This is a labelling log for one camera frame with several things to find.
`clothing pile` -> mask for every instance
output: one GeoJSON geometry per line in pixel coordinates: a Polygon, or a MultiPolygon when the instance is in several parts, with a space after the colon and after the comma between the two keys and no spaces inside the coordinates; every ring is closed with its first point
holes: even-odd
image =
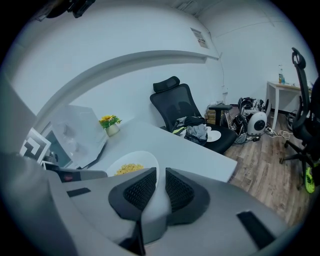
{"type": "Polygon", "coordinates": [[[206,144],[208,140],[206,120],[203,117],[185,116],[178,118],[171,132],[201,146],[206,144]]]}

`office chair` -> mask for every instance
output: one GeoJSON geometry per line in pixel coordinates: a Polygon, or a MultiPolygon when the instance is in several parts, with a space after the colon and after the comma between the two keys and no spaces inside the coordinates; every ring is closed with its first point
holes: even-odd
{"type": "Polygon", "coordinates": [[[299,97],[300,105],[292,123],[292,131],[297,139],[302,140],[304,148],[301,149],[287,140],[284,143],[284,147],[287,148],[291,146],[296,151],[296,154],[285,158],[281,157],[279,162],[282,164],[286,160],[294,159],[299,159],[302,162],[303,183],[297,186],[298,190],[300,190],[306,179],[307,163],[313,168],[313,161],[318,160],[320,157],[320,80],[318,78],[313,85],[310,102],[307,78],[304,71],[306,67],[305,58],[297,49],[292,48],[292,50],[292,63],[296,68],[301,88],[301,96],[299,97]]]}
{"type": "MultiPolygon", "coordinates": [[[[154,94],[150,96],[152,104],[160,112],[165,129],[172,131],[175,122],[179,118],[186,116],[201,117],[201,114],[192,98],[190,88],[187,84],[180,84],[179,78],[172,76],[167,80],[153,84],[154,94]]],[[[223,154],[236,140],[234,131],[220,126],[221,111],[232,109],[231,105],[210,106],[210,110],[215,110],[215,125],[207,123],[212,131],[221,133],[221,137],[213,142],[207,142],[204,147],[223,154]]]]}

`black cushion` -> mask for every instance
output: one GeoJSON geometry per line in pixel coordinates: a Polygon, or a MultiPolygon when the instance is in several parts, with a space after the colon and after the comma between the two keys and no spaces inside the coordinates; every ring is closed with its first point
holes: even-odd
{"type": "Polygon", "coordinates": [[[235,142],[237,134],[234,131],[219,125],[210,123],[207,123],[206,125],[211,127],[212,131],[220,132],[221,137],[216,141],[207,142],[204,147],[223,155],[223,153],[235,142]]]}

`pasta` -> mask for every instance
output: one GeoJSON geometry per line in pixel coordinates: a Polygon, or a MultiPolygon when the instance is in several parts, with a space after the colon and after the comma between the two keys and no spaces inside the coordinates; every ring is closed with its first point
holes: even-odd
{"type": "Polygon", "coordinates": [[[144,167],[141,164],[134,164],[134,163],[124,164],[121,166],[121,169],[116,171],[116,174],[114,176],[135,172],[143,168],[144,167]]]}

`laminate floor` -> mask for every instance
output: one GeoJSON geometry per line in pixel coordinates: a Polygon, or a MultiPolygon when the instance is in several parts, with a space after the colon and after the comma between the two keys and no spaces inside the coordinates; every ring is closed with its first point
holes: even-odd
{"type": "MultiPolygon", "coordinates": [[[[234,117],[237,111],[234,107],[230,114],[234,117]]],[[[268,118],[270,124],[273,114],[268,118]]],[[[287,130],[286,122],[286,116],[279,114],[275,131],[287,130]]],[[[289,140],[302,147],[301,140],[293,135],[289,140]]],[[[297,185],[302,183],[299,160],[279,163],[280,157],[295,154],[290,146],[284,147],[285,141],[283,137],[271,138],[263,134],[257,142],[234,144],[225,156],[238,162],[229,183],[250,193],[292,226],[305,218],[315,194],[308,194],[304,188],[297,190],[297,185]]]]}

